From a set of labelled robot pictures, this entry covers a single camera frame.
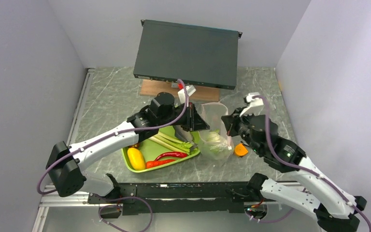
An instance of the white plastic clip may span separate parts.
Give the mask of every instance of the white plastic clip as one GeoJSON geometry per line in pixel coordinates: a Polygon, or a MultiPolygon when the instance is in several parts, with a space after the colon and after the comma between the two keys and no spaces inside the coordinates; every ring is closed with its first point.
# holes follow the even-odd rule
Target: white plastic clip
{"type": "Polygon", "coordinates": [[[259,95],[259,93],[249,93],[245,96],[244,101],[247,107],[241,111],[240,117],[244,115],[259,115],[261,113],[261,110],[264,108],[264,102],[261,98],[255,98],[256,95],[259,95]]]}
{"type": "MultiPolygon", "coordinates": [[[[188,97],[191,97],[191,95],[193,95],[193,93],[196,91],[196,88],[194,87],[194,85],[186,86],[185,88],[187,89],[188,97]]],[[[184,88],[181,89],[180,91],[178,91],[177,94],[178,94],[178,98],[180,99],[181,104],[185,103],[186,102],[186,93],[184,93],[184,88]]]]}

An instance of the white wall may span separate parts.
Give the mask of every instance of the white wall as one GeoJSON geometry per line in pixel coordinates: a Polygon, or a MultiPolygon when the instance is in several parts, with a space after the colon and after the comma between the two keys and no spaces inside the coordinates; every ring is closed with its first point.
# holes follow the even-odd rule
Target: white wall
{"type": "Polygon", "coordinates": [[[243,32],[238,64],[275,67],[310,0],[49,0],[86,67],[134,66],[141,19],[243,32]]]}
{"type": "Polygon", "coordinates": [[[312,0],[276,71],[299,145],[371,220],[371,1],[312,0]]]}
{"type": "Polygon", "coordinates": [[[32,229],[36,183],[67,139],[85,70],[45,0],[0,0],[0,232],[32,229]]]}

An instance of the wooden block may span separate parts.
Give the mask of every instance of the wooden block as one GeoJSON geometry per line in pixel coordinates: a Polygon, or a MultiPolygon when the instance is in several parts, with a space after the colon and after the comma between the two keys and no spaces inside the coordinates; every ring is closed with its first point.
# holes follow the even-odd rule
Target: wooden block
{"type": "MultiPolygon", "coordinates": [[[[194,86],[196,92],[191,95],[191,100],[201,100],[206,102],[217,102],[220,100],[220,89],[211,88],[204,86],[194,86]]],[[[150,81],[143,80],[142,88],[140,89],[140,95],[145,96],[157,96],[158,93],[168,92],[174,97],[178,98],[177,92],[178,88],[172,88],[171,83],[166,83],[163,81],[150,81]]]]}

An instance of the purple cable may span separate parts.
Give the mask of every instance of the purple cable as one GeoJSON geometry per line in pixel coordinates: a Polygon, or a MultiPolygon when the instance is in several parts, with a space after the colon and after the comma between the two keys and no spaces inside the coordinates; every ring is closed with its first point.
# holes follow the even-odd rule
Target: purple cable
{"type": "Polygon", "coordinates": [[[269,221],[259,220],[258,222],[259,223],[275,223],[275,222],[280,222],[280,221],[284,220],[285,218],[287,218],[292,213],[292,211],[294,211],[294,208],[291,208],[284,216],[282,216],[281,218],[276,219],[276,220],[269,220],[269,221]]]}
{"type": "MultiPolygon", "coordinates": [[[[125,200],[125,199],[135,199],[135,200],[142,201],[144,204],[146,204],[146,206],[150,210],[150,221],[148,222],[147,226],[144,229],[142,229],[141,231],[139,231],[139,232],[144,232],[144,231],[146,231],[150,227],[151,222],[153,221],[153,211],[151,210],[151,206],[149,205],[149,203],[147,203],[145,200],[143,200],[143,199],[141,199],[139,197],[122,197],[122,198],[117,198],[117,199],[105,199],[105,198],[103,198],[103,197],[101,197],[101,196],[99,196],[97,194],[96,194],[96,196],[99,197],[99,198],[101,198],[101,199],[103,199],[103,200],[105,200],[105,201],[108,201],[108,202],[115,202],[115,201],[120,201],[120,200],[125,200]]],[[[106,205],[106,206],[103,206],[103,207],[101,207],[99,209],[99,218],[100,218],[100,221],[106,223],[107,225],[109,225],[109,226],[111,226],[111,227],[113,227],[113,228],[115,228],[117,230],[120,230],[121,232],[128,232],[128,231],[126,231],[126,230],[124,230],[124,229],[122,229],[122,228],[120,228],[120,227],[118,227],[118,226],[116,226],[116,225],[114,225],[114,224],[112,224],[112,223],[104,220],[101,217],[101,214],[100,213],[101,213],[101,211],[104,208],[113,208],[113,207],[120,208],[120,206],[116,206],[116,205],[106,205]]]]}
{"type": "MultiPolygon", "coordinates": [[[[261,98],[264,103],[265,103],[265,108],[266,108],[266,113],[265,113],[265,135],[266,135],[266,138],[267,138],[267,144],[268,144],[268,147],[270,148],[270,151],[272,153],[272,155],[274,156],[274,158],[276,158],[280,163],[288,166],[288,167],[292,167],[292,168],[296,168],[296,169],[301,169],[301,170],[304,170],[304,171],[307,171],[313,175],[315,175],[316,177],[319,178],[319,174],[317,172],[315,172],[314,170],[311,170],[309,168],[305,168],[305,167],[301,167],[301,166],[298,166],[298,165],[295,165],[295,164],[292,164],[292,163],[288,163],[286,161],[284,161],[283,159],[279,158],[279,156],[276,154],[273,146],[272,146],[272,142],[271,142],[271,130],[270,130],[270,104],[269,102],[267,101],[267,99],[264,97],[264,96],[261,96],[261,95],[256,95],[254,96],[253,98],[261,98]]],[[[331,188],[333,188],[339,195],[340,197],[345,201],[345,202],[350,202],[349,199],[347,199],[347,197],[345,197],[345,195],[332,183],[330,182],[329,180],[321,177],[320,178],[321,180],[323,180],[325,183],[327,183],[329,186],[331,186],[331,188]]],[[[369,221],[368,217],[362,213],[361,210],[359,210],[355,205],[352,205],[352,208],[358,212],[363,219],[365,219],[366,223],[368,224],[368,227],[369,227],[369,232],[371,232],[371,222],[369,221]]]]}
{"type": "MultiPolygon", "coordinates": [[[[183,89],[184,89],[184,93],[185,93],[185,103],[184,103],[184,107],[183,107],[183,110],[181,111],[181,113],[180,113],[180,115],[179,115],[178,117],[176,117],[173,121],[171,121],[171,122],[169,122],[169,123],[166,123],[166,124],[164,124],[164,125],[161,125],[161,126],[156,126],[156,127],[145,127],[145,128],[131,128],[131,129],[126,129],[126,130],[118,131],[117,133],[118,133],[118,134],[121,134],[121,133],[125,133],[125,132],[130,132],[130,131],[142,131],[142,130],[144,130],[144,131],[146,131],[146,130],[149,131],[149,130],[156,130],[156,129],[160,129],[160,128],[163,128],[163,127],[169,126],[169,125],[175,123],[176,121],[178,121],[178,120],[179,120],[179,119],[184,115],[184,112],[186,112],[186,109],[187,109],[187,107],[188,107],[188,93],[187,93],[187,89],[185,88],[186,85],[184,84],[184,82],[183,82],[181,79],[177,79],[177,81],[180,82],[180,83],[184,86],[183,89]]],[[[101,141],[104,141],[104,140],[106,140],[106,139],[108,139],[108,138],[110,138],[110,137],[113,137],[113,136],[115,136],[115,133],[114,133],[114,132],[113,132],[113,133],[110,133],[110,134],[108,134],[108,135],[105,135],[104,137],[101,137],[101,138],[99,138],[98,140],[95,140],[95,141],[93,141],[93,142],[91,142],[91,143],[89,143],[89,144],[83,146],[82,148],[83,148],[84,150],[86,150],[86,149],[88,149],[89,147],[94,146],[94,145],[100,143],[101,141]]],[[[52,170],[56,165],[58,165],[59,163],[61,163],[61,162],[64,161],[65,159],[67,159],[67,158],[69,158],[69,157],[71,157],[71,156],[73,156],[73,155],[76,155],[76,154],[79,153],[79,152],[80,152],[80,149],[77,149],[77,150],[75,150],[75,151],[73,151],[73,152],[71,152],[71,153],[69,153],[69,154],[63,156],[62,158],[56,160],[52,165],[50,165],[50,166],[45,170],[45,172],[43,173],[43,175],[42,175],[41,178],[39,179],[38,185],[37,185],[37,187],[36,187],[36,190],[37,190],[37,192],[38,192],[40,195],[45,195],[45,194],[49,194],[49,193],[52,193],[52,192],[56,192],[56,189],[53,189],[53,190],[50,190],[50,191],[47,191],[47,192],[43,192],[43,191],[41,190],[41,184],[42,184],[42,182],[43,182],[43,179],[44,179],[45,176],[50,172],[50,170],[52,170]]]]}

